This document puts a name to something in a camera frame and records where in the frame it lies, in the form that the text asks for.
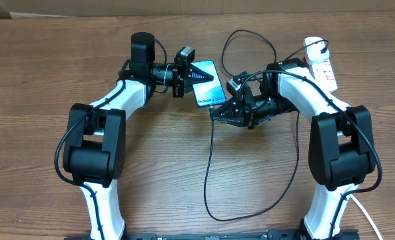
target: wood grain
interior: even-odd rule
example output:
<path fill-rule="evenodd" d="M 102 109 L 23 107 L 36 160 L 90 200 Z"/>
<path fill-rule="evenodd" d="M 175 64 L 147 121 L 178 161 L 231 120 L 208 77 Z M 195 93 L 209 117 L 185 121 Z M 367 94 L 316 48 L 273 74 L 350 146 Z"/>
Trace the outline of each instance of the wood grain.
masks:
<path fill-rule="evenodd" d="M 55 148 L 74 103 L 90 103 L 115 85 L 130 56 L 130 36 L 148 31 L 171 60 L 185 45 L 196 60 L 220 67 L 224 41 L 235 29 L 268 37 L 279 59 L 307 36 L 330 40 L 339 90 L 351 105 L 372 114 L 375 146 L 384 179 L 371 193 L 357 195 L 385 239 L 395 239 L 395 12 L 299 13 L 219 16 L 104 17 L 0 21 L 0 239 L 62 239 L 90 229 L 77 187 L 62 182 L 53 168 Z M 163 54 L 157 49 L 157 61 Z M 233 73 L 263 69 L 273 60 L 256 37 L 239 34 L 228 47 Z M 298 226 L 312 200 L 308 169 L 309 124 L 301 118 L 301 161 L 285 198 L 272 211 L 243 221 L 218 223 L 204 209 L 202 186 L 210 143 L 208 109 L 192 93 L 173 99 L 155 94 L 127 121 L 127 160 L 119 179 L 121 212 L 130 233 L 227 233 Z M 294 167 L 296 113 L 253 131 L 215 125 L 208 204 L 218 217 L 258 211 L 286 187 Z M 367 176 L 363 186 L 375 181 Z M 354 203 L 343 228 L 362 239 L 373 230 Z"/>

